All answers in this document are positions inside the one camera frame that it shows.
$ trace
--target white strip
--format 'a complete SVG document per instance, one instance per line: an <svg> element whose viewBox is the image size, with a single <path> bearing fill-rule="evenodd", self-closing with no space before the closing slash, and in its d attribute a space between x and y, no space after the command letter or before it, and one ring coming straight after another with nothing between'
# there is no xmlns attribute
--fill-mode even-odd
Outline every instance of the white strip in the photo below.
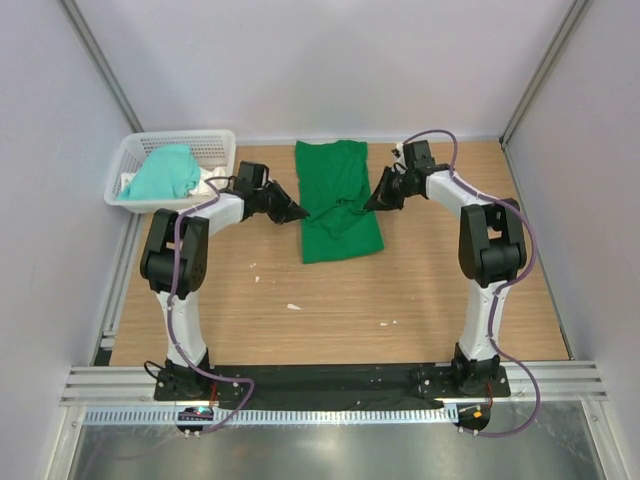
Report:
<svg viewBox="0 0 640 480"><path fill-rule="evenodd" d="M178 421L184 407L150 406L91 408L83 425L202 425L217 423L231 412L215 409L212 421ZM263 425L371 425L400 423L451 423L458 421L458 409L448 404L438 410L406 411L346 411L346 412L291 412L268 410L242 410L228 423L229 426Z"/></svg>

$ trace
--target metal corner post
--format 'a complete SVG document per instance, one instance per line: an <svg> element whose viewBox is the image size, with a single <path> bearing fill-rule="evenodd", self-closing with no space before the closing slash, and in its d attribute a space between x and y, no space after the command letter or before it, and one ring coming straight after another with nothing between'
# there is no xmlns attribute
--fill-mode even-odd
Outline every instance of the metal corner post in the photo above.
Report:
<svg viewBox="0 0 640 480"><path fill-rule="evenodd" d="M102 53L100 45L98 45L97 40L93 36L93 33L91 32L91 29L84 19L84 16L78 8L75 0L57 0L57 2L60 5L60 8L62 8L62 11L65 13L67 19L69 20L69 23L75 30L76 34L80 38L80 41L84 45L87 54L91 58L93 64L96 66L98 73L102 77L102 80L107 86L109 92L111 92L113 99L122 112L122 115L124 115L125 119L127 120L127 123L131 127L131 130L134 133L144 131L140 120L138 120L136 112L133 110L133 107L129 103L129 100L125 95L124 90L120 86L120 82L118 82L118 79L113 73L113 70L111 70L109 62L107 62L104 53Z"/></svg>
<svg viewBox="0 0 640 480"><path fill-rule="evenodd" d="M569 43L571 36L584 18L584 15L589 9L589 6L591 6L591 3L593 3L593 0L574 0L571 7L569 7L567 14L562 20L562 23L551 40L547 51L542 57L542 61L538 65L538 68L536 68L533 77L522 94L522 97L518 102L518 106L511 115L504 133L500 137L500 145L503 149L513 137L513 134L529 109L536 94L540 90L540 87L551 74L553 67L556 65L560 55Z"/></svg>

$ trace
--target gray floor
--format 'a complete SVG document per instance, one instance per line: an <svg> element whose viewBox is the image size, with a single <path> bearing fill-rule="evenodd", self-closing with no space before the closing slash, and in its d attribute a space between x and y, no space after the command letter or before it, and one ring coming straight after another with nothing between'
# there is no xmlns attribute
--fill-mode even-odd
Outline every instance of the gray floor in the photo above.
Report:
<svg viewBox="0 0 640 480"><path fill-rule="evenodd" d="M490 430L524 422L531 404L496 404ZM545 403L507 439L472 438L447 424L231 428L169 441L172 426L83 427L75 480L604 479L580 403Z"/></svg>

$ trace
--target laundry basket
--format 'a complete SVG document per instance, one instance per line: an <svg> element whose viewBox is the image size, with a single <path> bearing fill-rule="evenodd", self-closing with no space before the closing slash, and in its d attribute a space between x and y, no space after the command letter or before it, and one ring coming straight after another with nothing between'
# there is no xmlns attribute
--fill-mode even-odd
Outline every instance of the laundry basket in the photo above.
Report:
<svg viewBox="0 0 640 480"><path fill-rule="evenodd" d="M127 136L116 152L104 191L104 201L109 205L124 207L133 213L150 213L159 208L179 210L202 203L209 196L193 196L171 200L118 200L121 190L120 176L136 173L147 156L164 145L189 145L198 164L213 171L225 170L225 176L233 174L236 158L236 137L229 130L185 130L182 132L134 133Z"/></svg>

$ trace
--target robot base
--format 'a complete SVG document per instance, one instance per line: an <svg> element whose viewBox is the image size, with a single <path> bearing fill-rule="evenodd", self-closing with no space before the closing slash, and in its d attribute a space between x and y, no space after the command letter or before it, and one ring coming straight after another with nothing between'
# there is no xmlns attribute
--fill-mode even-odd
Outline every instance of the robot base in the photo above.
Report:
<svg viewBox="0 0 640 480"><path fill-rule="evenodd" d="M198 367L205 372L211 371L208 350ZM209 400L212 383L211 379L203 377L189 367L165 360L165 367L158 372L153 399L158 402Z"/></svg>

